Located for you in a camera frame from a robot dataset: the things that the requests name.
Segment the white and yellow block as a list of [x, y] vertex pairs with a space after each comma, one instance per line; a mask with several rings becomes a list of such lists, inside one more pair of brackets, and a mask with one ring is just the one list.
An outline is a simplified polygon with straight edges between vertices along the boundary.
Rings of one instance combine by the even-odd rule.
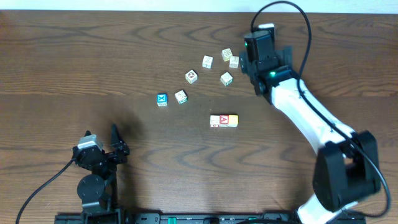
[[228, 116], [228, 127], [235, 128], [239, 124], [239, 116], [235, 114], [230, 114]]

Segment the red letter A block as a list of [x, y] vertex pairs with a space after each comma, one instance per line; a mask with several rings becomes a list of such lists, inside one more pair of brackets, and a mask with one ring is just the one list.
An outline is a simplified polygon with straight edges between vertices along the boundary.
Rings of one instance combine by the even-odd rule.
[[219, 115], [219, 118], [220, 118], [219, 127], [228, 127], [229, 126], [229, 116], [228, 115], [222, 114], [222, 115]]

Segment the white block green edge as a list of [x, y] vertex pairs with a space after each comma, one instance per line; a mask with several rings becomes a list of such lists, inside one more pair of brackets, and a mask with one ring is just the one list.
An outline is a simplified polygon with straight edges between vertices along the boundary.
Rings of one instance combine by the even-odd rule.
[[188, 96], [184, 90], [180, 90], [175, 93], [175, 98], [179, 104], [182, 104], [188, 100]]

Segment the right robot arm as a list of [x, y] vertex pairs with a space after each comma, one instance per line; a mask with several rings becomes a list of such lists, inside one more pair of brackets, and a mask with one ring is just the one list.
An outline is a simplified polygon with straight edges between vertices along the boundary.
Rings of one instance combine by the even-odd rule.
[[330, 223], [351, 207], [380, 191], [385, 180], [379, 170], [377, 141], [369, 131], [357, 133], [334, 117], [308, 90], [290, 66], [289, 49], [247, 49], [239, 54], [241, 70], [257, 95], [283, 112], [313, 147], [317, 160], [314, 194], [301, 205], [300, 223]]

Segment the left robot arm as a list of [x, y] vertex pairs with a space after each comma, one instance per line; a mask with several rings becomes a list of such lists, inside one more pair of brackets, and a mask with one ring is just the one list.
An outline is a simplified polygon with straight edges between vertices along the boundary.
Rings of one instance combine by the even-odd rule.
[[111, 128], [111, 152], [105, 152], [95, 134], [85, 133], [72, 148], [72, 159], [79, 167], [91, 172], [80, 180], [77, 194], [82, 202], [83, 223], [129, 223], [129, 212], [118, 205], [117, 166], [127, 162], [130, 150], [119, 134]]

